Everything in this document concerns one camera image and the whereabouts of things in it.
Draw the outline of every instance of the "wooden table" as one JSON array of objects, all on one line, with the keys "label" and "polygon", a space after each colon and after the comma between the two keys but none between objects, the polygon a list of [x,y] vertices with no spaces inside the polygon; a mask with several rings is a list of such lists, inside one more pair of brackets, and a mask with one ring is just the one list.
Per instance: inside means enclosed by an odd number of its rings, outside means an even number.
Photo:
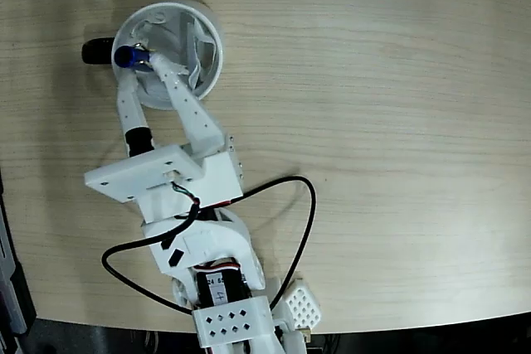
[{"label": "wooden table", "polygon": [[[41,318],[192,331],[117,282],[102,252],[141,218],[86,188],[124,157],[110,68],[84,41],[163,0],[2,0],[0,167],[15,246]],[[318,211],[299,272],[317,332],[531,311],[531,0],[202,0],[227,34],[206,106],[236,137],[246,186],[309,177]],[[147,112],[160,143],[172,113]],[[303,187],[236,208],[269,276],[308,211]],[[147,250],[121,270],[171,298]]]}]

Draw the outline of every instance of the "blue object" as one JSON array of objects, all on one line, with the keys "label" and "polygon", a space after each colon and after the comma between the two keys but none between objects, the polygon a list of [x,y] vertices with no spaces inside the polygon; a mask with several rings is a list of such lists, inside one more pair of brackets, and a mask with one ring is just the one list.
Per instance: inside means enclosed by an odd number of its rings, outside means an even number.
[{"label": "blue object", "polygon": [[149,62],[149,51],[138,47],[121,46],[114,52],[114,63],[120,68],[137,67],[140,61]]}]

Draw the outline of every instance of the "floor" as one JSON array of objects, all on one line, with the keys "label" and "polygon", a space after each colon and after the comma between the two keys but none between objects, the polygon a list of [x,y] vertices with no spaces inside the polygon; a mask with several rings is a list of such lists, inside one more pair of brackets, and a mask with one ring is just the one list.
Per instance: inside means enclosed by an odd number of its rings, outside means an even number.
[{"label": "floor", "polygon": [[[314,335],[309,354],[461,354],[531,352],[531,313],[444,327]],[[37,319],[25,354],[201,353],[193,334],[154,333]]]}]

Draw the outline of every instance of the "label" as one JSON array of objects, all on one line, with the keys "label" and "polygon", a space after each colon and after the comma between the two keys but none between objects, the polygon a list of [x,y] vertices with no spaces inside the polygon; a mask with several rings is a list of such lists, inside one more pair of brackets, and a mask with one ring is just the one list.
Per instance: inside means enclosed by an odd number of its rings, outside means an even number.
[{"label": "label", "polygon": [[223,283],[222,273],[212,273],[207,275],[208,288],[215,306],[228,303],[227,291]]}]

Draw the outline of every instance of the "white 3d-printed part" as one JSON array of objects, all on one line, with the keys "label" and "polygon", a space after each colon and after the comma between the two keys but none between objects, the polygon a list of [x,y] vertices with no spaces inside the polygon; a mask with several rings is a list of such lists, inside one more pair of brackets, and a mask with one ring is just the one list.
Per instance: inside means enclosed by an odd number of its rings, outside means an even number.
[{"label": "white 3d-printed part", "polygon": [[275,333],[266,296],[192,311],[202,348]]},{"label": "white 3d-printed part", "polygon": [[302,279],[296,279],[284,293],[284,300],[290,308],[295,327],[313,329],[321,321],[321,308]]}]

